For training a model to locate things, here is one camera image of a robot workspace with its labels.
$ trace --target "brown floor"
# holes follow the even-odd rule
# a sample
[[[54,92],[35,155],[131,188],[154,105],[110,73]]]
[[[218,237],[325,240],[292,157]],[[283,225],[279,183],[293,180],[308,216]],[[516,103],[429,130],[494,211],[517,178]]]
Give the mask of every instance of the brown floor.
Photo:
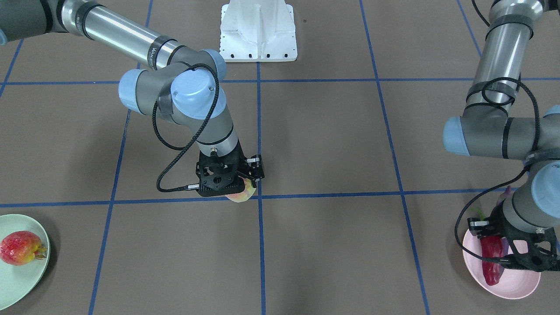
[[[218,49],[225,3],[106,5]],[[442,145],[484,46],[470,1],[288,3],[297,61],[228,64],[222,85],[246,155],[261,152],[266,171],[241,204],[155,189],[175,152],[118,99],[135,61],[68,34],[0,48],[0,215],[34,217],[53,244],[46,275],[3,315],[557,314],[560,273],[504,300],[472,279],[452,237],[475,192],[521,168]],[[522,71],[542,113],[560,101],[559,34],[547,13]],[[512,115],[530,117],[520,95]],[[177,145],[191,136],[160,128]],[[164,186],[196,182],[197,158]],[[497,194],[478,206],[489,212]]]

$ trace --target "robotic arm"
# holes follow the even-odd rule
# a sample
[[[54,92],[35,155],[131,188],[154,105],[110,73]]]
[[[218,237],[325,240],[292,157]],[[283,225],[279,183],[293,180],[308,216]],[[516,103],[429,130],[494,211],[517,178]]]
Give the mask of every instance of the robotic arm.
[[[160,175],[158,190],[196,190],[203,197],[219,196],[242,192],[246,188],[244,178],[253,188],[264,178],[260,155],[247,159],[241,149],[226,96],[219,87],[226,76],[226,64],[219,52],[196,52],[96,1],[0,1],[0,12],[0,44],[68,32],[99,41],[152,69],[124,74],[119,83],[122,103],[139,114],[153,114],[156,134],[156,116],[187,126],[195,135],[192,142],[200,148],[195,170],[199,183],[163,189],[161,178],[190,146],[172,147],[160,138],[181,153]]]
[[[533,26],[545,12],[557,9],[556,0],[494,1],[486,45],[463,116],[449,119],[444,129],[449,152],[525,162],[527,182],[497,205],[490,217],[468,220],[469,230],[479,238],[507,238],[513,254],[487,259],[505,268],[560,270],[553,229],[560,224],[560,105],[541,119],[530,94],[535,119],[509,117],[519,87],[526,89],[517,78]],[[520,253],[514,240],[526,241],[529,251]]]

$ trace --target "metal arm tube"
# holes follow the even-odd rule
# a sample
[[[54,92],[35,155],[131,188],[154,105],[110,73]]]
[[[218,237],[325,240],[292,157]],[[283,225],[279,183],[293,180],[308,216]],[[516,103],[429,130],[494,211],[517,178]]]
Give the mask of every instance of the metal arm tube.
[[[528,17],[535,24],[542,14],[543,7],[538,0],[502,0],[492,7],[490,23],[506,15],[520,15]],[[499,77],[518,78],[530,38],[531,29],[520,23],[507,23],[491,29],[487,36],[473,85]],[[514,89],[516,88],[516,84],[513,82],[501,82]],[[494,91],[487,92],[487,96],[497,103],[503,103],[509,98],[503,93]],[[467,100],[467,105],[475,103],[486,103],[482,93],[473,94]],[[510,105],[507,105],[505,109],[509,111],[510,107]]]
[[[70,33],[100,41],[154,70],[164,68],[172,60],[177,61],[174,55],[181,51],[181,61],[205,63],[220,72],[208,52],[196,52],[100,6],[96,1],[67,0],[62,7],[61,17]]]
[[[519,77],[526,46],[532,35],[531,25],[541,18],[543,11],[539,0],[501,0],[492,7],[492,25],[473,87],[480,88],[484,82],[499,77]],[[511,81],[500,83],[511,91],[516,88],[516,84]],[[527,131],[532,124],[533,132],[519,135],[513,132],[513,138],[508,140],[506,136],[510,135],[508,115],[511,105],[500,108],[484,106],[488,102],[484,100],[482,92],[473,90],[466,101],[463,116],[451,118],[446,124],[444,143],[448,151],[463,155],[523,159],[531,149],[530,144],[528,147],[525,144],[530,143],[534,137],[534,123],[526,121],[518,124],[520,121],[516,120],[518,129]],[[504,103],[510,98],[504,92],[506,91],[486,91],[486,95],[490,101]]]

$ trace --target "toy fruit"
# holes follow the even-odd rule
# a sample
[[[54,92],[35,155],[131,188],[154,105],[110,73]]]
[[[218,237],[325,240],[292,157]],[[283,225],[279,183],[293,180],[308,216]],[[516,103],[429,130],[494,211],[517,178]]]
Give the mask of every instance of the toy fruit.
[[[253,183],[250,179],[244,178],[243,182],[245,183],[245,189],[240,193],[227,194],[226,197],[229,200],[233,202],[244,202],[249,200],[249,198],[251,198],[251,196],[255,193],[256,188],[253,187]]]
[[[17,231],[6,236],[0,243],[0,258],[10,265],[21,266],[43,259],[46,248],[41,239],[29,231]]]
[[[480,239],[482,247],[482,257],[493,258],[503,257],[507,253],[508,246],[504,244],[504,239],[499,235],[483,237]],[[499,263],[483,261],[482,274],[488,285],[496,285],[500,281],[503,273],[503,266]]]

